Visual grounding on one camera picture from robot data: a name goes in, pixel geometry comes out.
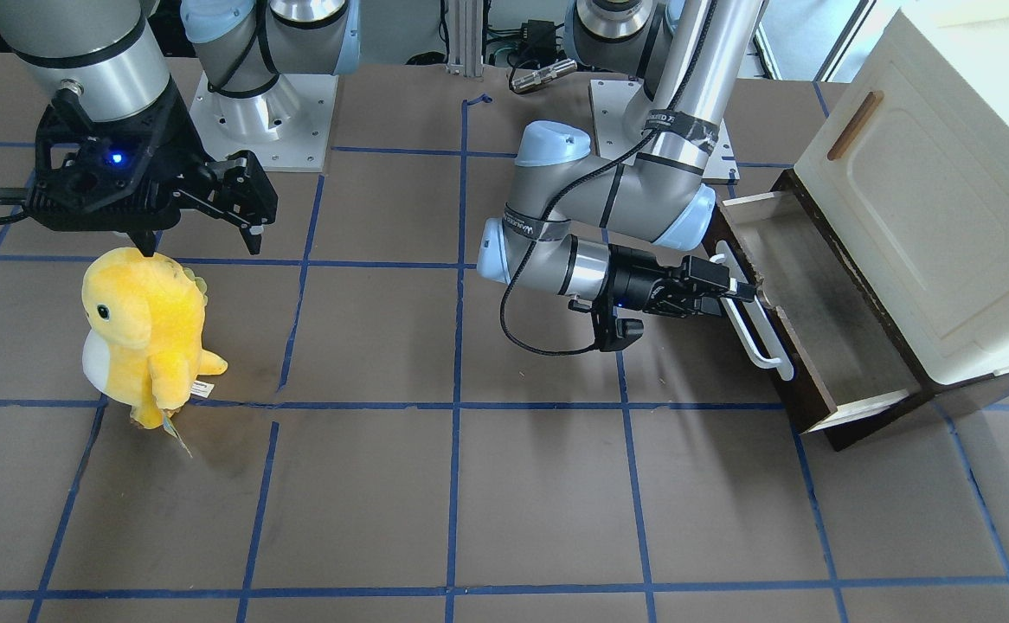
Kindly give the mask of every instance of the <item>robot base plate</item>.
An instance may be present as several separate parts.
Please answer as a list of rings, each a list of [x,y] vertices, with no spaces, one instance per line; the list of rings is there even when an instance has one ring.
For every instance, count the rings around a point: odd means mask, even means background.
[[[285,136],[272,142],[240,142],[224,135],[215,104],[209,96],[209,80],[201,75],[197,95],[189,107],[193,125],[204,142],[204,149],[215,159],[224,159],[240,149],[250,149],[258,155],[262,168],[281,173],[321,173],[331,133],[331,114],[335,110],[338,76],[286,75],[306,102],[308,128],[300,134]]]

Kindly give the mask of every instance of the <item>white plush belly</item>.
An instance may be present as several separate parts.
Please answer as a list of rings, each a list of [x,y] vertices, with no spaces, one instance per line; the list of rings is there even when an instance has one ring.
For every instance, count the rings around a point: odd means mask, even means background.
[[[109,362],[108,342],[91,329],[89,335],[86,335],[86,344],[82,347],[82,372],[85,372],[86,379],[101,394],[105,393],[105,386],[108,385]]]

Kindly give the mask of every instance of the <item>grid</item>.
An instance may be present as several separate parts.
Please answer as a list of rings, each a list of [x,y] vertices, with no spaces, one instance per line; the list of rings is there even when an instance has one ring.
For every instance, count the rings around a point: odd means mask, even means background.
[[[820,86],[812,84],[814,94],[819,100],[824,115],[828,113],[828,107],[824,102]],[[300,261],[290,259],[233,259],[233,258],[200,258],[200,257],[180,257],[183,264],[220,264],[220,265],[277,265],[277,266],[298,266],[300,269],[299,299],[295,311],[295,320],[292,324],[289,339],[284,351],[283,370],[281,370],[281,382],[278,390],[286,387],[290,376],[290,365],[295,354],[296,330],[301,320],[301,308],[306,298],[306,288],[308,272],[314,268],[363,268],[363,269],[396,269],[396,270],[429,270],[429,271],[452,271],[454,273],[454,287],[457,293],[456,308],[454,308],[454,359],[453,359],[453,399],[451,402],[233,402],[233,400],[215,399],[195,399],[193,405],[203,407],[251,407],[270,410],[276,418],[276,411],[284,409],[294,410],[402,410],[409,407],[418,409],[440,409],[449,410],[452,414],[452,442],[450,442],[450,481],[447,513],[447,569],[446,583],[444,585],[433,585],[433,587],[357,587],[357,588],[252,588],[252,578],[258,556],[262,555],[259,548],[260,535],[262,535],[263,521],[265,517],[265,507],[268,490],[270,490],[270,479],[277,465],[276,452],[279,425],[276,419],[270,423],[270,436],[266,451],[265,463],[258,490],[258,500],[255,501],[254,521],[252,521],[252,533],[250,545],[247,549],[246,565],[243,570],[242,584],[239,588],[225,587],[222,589],[197,589],[197,590],[167,590],[167,589],[133,589],[133,590],[54,590],[49,588],[51,573],[57,564],[59,552],[61,552],[63,541],[69,525],[70,514],[72,514],[77,502],[79,486],[81,486],[82,475],[85,474],[90,454],[93,452],[94,442],[100,433],[102,418],[108,400],[101,396],[98,400],[38,400],[38,399],[0,399],[0,408],[9,406],[26,406],[53,409],[70,408],[93,408],[94,421],[90,428],[89,437],[85,444],[81,460],[74,466],[74,478],[70,485],[70,493],[66,498],[61,520],[59,520],[58,531],[54,533],[53,541],[46,555],[45,567],[39,579],[38,588],[34,591],[0,591],[0,601],[25,601],[31,603],[29,622],[38,619],[40,609],[45,601],[61,600],[96,600],[96,599],[118,599],[118,600],[203,600],[203,599],[228,599],[238,600],[238,614],[236,620],[243,622],[247,617],[248,604],[252,600],[279,599],[279,598],[382,598],[382,596],[432,596],[433,598],[445,599],[444,620],[446,623],[454,620],[454,598],[456,596],[535,596],[535,595],[584,595],[584,593],[641,593],[646,598],[647,617],[651,622],[659,619],[656,613],[655,596],[660,593],[694,593],[694,592],[742,592],[742,591],[808,591],[808,590],[829,590],[835,602],[837,616],[844,623],[848,622],[848,606],[845,603],[845,590],[877,589],[877,588],[915,588],[915,587],[984,587],[984,585],[996,585],[996,587],[1007,587],[1009,589],[1009,560],[1006,549],[1000,539],[998,530],[990,514],[990,510],[984,500],[981,487],[975,478],[970,457],[965,450],[963,441],[959,437],[959,432],[955,421],[941,414],[946,426],[946,434],[950,435],[955,443],[963,464],[963,478],[967,479],[972,493],[975,495],[976,503],[986,521],[988,534],[990,535],[993,547],[1000,557],[1004,575],[1003,576],[975,576],[975,577],[912,577],[912,578],[866,578],[866,579],[840,579],[836,575],[831,543],[829,543],[828,531],[824,527],[821,517],[820,505],[817,502],[816,487],[812,470],[809,465],[808,456],[805,455],[805,445],[801,437],[793,430],[793,458],[797,461],[802,479],[804,479],[806,497],[812,512],[814,523],[816,524],[817,536],[819,536],[822,548],[824,567],[828,579],[825,580],[782,580],[782,581],[750,581],[750,583],[683,583],[668,584],[655,583],[651,573],[650,547],[648,547],[647,522],[644,517],[643,503],[640,490],[640,478],[638,463],[636,463],[636,442],[635,427],[632,423],[632,413],[638,410],[656,409],[667,407],[675,410],[779,410],[781,405],[776,402],[632,402],[630,388],[628,384],[627,365],[624,361],[623,352],[615,354],[616,374],[619,380],[619,402],[468,402],[462,397],[462,322],[464,322],[464,291],[465,272],[473,268],[465,256],[465,210],[466,210],[466,186],[468,186],[468,165],[470,159],[509,159],[514,158],[512,153],[500,152],[478,152],[468,148],[469,137],[469,110],[473,106],[491,106],[492,99],[487,95],[481,95],[473,100],[464,100],[460,104],[459,114],[461,115],[461,147],[457,150],[449,149],[413,149],[413,148],[391,148],[391,147],[369,147],[369,146],[335,146],[336,152],[357,152],[357,153],[383,153],[383,154],[426,154],[427,157],[458,157],[460,166],[460,182],[458,205],[458,248],[456,258],[453,264],[418,264],[417,262],[356,262],[356,261],[331,261],[313,259],[311,251],[314,245],[316,224],[318,224],[319,214],[322,209],[322,197],[324,193],[324,177],[319,177],[316,185],[313,210],[310,227],[308,228],[306,248]],[[0,142],[0,147],[29,147],[29,142]],[[746,169],[784,169],[791,167],[786,163],[758,163],[740,162],[740,167]],[[737,186],[730,183],[726,186],[730,197],[735,197]],[[0,248],[9,226],[5,226],[0,232]],[[93,257],[85,256],[35,256],[35,255],[0,255],[0,262],[75,262],[75,264],[85,264]],[[636,537],[639,541],[640,560],[642,564],[642,583],[638,584],[504,584],[504,585],[478,585],[477,587],[464,587],[456,583],[456,559],[458,548],[458,511],[459,511],[459,478],[460,478],[460,445],[461,445],[461,414],[464,410],[607,410],[620,411],[623,415],[623,432],[627,443],[627,457],[629,481],[631,484],[631,498],[633,505],[633,516],[636,520]],[[996,405],[993,410],[1009,411],[1009,405]]]

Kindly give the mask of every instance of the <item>cable connector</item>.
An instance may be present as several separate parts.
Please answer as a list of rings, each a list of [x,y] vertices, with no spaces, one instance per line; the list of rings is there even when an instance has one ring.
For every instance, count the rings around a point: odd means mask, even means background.
[[[562,78],[563,76],[568,76],[577,71],[577,61],[573,59],[565,59],[563,61],[557,61],[550,67],[544,67],[543,69],[537,69],[533,71],[528,76],[521,76],[520,78],[513,79],[513,92],[514,94],[532,94],[532,92],[539,91],[541,88],[545,88],[553,82]]]

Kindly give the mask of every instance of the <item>light blue joint cap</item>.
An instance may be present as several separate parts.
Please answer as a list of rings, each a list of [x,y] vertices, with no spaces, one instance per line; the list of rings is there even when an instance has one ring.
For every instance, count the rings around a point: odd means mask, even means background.
[[[678,22],[682,20],[682,9],[685,8],[685,0],[670,0],[666,4],[666,24],[670,27],[670,33],[678,31]]]
[[[685,206],[674,224],[670,225],[670,228],[666,229],[654,243],[667,248],[676,248],[678,251],[691,251],[696,248],[705,237],[714,205],[715,191],[709,186],[701,185],[690,205]]]
[[[347,27],[343,30],[343,46],[339,47],[339,60],[335,61],[335,76],[354,74],[358,71],[361,44],[358,36],[358,1],[347,0]]]
[[[588,134],[556,121],[532,121],[520,139],[517,167],[549,167],[580,160],[590,153]]]
[[[508,285],[508,248],[500,218],[489,218],[481,231],[481,245],[477,247],[477,273],[484,279]]]
[[[576,0],[567,7],[567,16],[562,21],[562,49],[567,53],[567,59],[573,59],[580,64],[580,57],[577,56],[577,47],[573,42],[573,15],[576,11]]]
[[[254,0],[181,0],[186,39],[192,43],[219,39],[246,19],[252,8]]]

